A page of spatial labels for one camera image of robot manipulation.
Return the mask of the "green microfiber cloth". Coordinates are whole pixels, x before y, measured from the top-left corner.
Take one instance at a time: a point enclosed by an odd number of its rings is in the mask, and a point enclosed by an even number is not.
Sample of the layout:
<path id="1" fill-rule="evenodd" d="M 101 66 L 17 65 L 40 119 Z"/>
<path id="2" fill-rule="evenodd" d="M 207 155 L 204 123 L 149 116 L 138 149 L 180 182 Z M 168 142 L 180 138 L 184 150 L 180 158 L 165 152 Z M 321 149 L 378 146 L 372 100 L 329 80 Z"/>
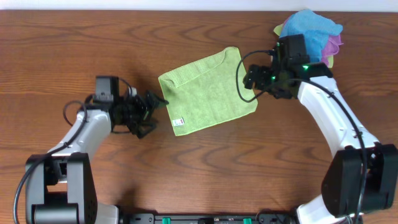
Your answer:
<path id="1" fill-rule="evenodd" d="M 238 65 L 241 54 L 237 47 L 227 47 L 217 54 L 188 63 L 158 80 L 176 136 L 183 136 L 231 121 L 256 111 L 252 90 L 237 84 L 246 74 Z"/>

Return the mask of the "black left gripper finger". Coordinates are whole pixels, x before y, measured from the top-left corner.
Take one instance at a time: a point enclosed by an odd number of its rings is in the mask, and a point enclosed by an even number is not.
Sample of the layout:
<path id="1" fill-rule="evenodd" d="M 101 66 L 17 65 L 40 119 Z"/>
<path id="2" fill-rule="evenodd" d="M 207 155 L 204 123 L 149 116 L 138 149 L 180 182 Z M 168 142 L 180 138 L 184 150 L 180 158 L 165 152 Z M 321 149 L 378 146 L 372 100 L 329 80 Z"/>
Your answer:
<path id="1" fill-rule="evenodd" d="M 149 108 L 153 110 L 163 108 L 169 104 L 167 100 L 157 96 L 149 90 L 146 91 L 146 102 Z"/>
<path id="2" fill-rule="evenodd" d="M 146 135 L 151 133 L 157 127 L 156 123 L 153 121 L 143 121 L 137 125 L 136 136 L 139 139 L 144 138 Z"/>

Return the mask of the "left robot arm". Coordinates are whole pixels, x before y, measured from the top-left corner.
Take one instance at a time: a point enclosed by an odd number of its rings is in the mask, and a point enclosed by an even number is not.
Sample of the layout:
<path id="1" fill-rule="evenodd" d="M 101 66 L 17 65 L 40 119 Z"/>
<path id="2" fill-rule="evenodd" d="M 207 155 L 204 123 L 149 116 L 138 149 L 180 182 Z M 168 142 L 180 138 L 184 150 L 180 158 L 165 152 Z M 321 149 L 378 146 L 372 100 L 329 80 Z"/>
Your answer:
<path id="1" fill-rule="evenodd" d="M 80 108 L 69 132 L 45 154 L 34 154 L 25 164 L 19 189 L 25 189 L 27 223 L 139 223 L 139 215 L 128 215 L 117 205 L 97 199 L 91 160 L 115 126 L 141 139 L 156 127 L 154 110 L 168 101 L 151 91 L 137 94 L 131 85 L 119 92 L 122 80 L 97 76 L 95 92 L 79 101 Z"/>

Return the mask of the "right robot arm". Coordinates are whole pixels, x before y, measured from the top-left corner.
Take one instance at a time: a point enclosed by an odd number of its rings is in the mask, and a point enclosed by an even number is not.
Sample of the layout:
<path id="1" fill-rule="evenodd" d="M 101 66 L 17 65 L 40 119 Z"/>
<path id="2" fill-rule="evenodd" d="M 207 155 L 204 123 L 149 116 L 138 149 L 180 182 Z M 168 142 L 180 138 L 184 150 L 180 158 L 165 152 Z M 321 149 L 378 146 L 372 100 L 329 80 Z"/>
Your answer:
<path id="1" fill-rule="evenodd" d="M 391 208 L 397 186 L 397 148 L 382 144 L 354 115 L 331 70 L 311 62 L 303 35 L 280 38 L 267 51 L 269 66 L 251 65 L 237 86 L 274 98 L 298 99 L 324 135 L 333 160 L 321 193 L 298 206 L 289 223 L 362 223 Z"/>

